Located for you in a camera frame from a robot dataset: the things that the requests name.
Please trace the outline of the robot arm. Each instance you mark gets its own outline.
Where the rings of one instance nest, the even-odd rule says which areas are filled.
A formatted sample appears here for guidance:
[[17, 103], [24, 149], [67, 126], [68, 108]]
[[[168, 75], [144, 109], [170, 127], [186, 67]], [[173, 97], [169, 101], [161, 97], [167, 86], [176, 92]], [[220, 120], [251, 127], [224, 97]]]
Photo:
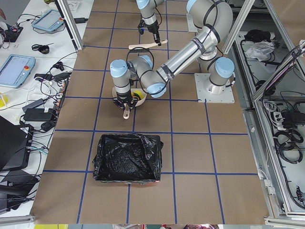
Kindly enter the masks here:
[[200, 32], [157, 70], [153, 69], [148, 55], [140, 55], [131, 61], [118, 59], [111, 62], [110, 71], [116, 91], [113, 102], [119, 108], [133, 109], [138, 103], [131, 92], [132, 78], [137, 77], [145, 92], [158, 98], [165, 94], [168, 82], [194, 61], [210, 73], [204, 83], [206, 91], [220, 94], [226, 88], [234, 72], [234, 63], [219, 55], [216, 46], [231, 28], [231, 7], [224, 0], [190, 0], [186, 9]]
[[161, 46], [159, 23], [155, 15], [155, 10], [162, 5], [165, 0], [137, 0], [137, 6], [141, 13], [141, 19], [138, 25], [138, 32], [143, 35], [144, 28], [147, 28], [153, 34], [153, 39], [158, 46]]

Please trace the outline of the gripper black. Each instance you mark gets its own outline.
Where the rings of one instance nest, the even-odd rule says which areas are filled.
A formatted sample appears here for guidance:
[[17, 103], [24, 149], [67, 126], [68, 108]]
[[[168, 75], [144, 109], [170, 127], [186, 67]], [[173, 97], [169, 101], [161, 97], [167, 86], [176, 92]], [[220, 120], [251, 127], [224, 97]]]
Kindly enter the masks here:
[[116, 93], [117, 97], [113, 98], [114, 104], [119, 107], [120, 109], [125, 109], [126, 105], [128, 105], [129, 110], [132, 110], [136, 107], [138, 103], [138, 99], [133, 98], [131, 92], [126, 93]]
[[149, 32], [153, 34], [154, 42], [158, 44], [158, 46], [161, 46], [161, 40], [159, 39], [159, 25], [157, 23], [147, 25], [147, 29]]

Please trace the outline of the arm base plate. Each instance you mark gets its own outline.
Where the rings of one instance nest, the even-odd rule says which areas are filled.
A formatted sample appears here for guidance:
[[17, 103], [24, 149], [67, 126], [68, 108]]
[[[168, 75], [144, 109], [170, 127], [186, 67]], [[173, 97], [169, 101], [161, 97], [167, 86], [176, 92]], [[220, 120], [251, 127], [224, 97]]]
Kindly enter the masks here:
[[212, 84], [210, 73], [195, 73], [194, 79], [199, 103], [233, 104], [235, 102], [229, 79], [223, 86]]
[[187, 13], [187, 24], [189, 32], [200, 32], [202, 30], [202, 15], [198, 13]]

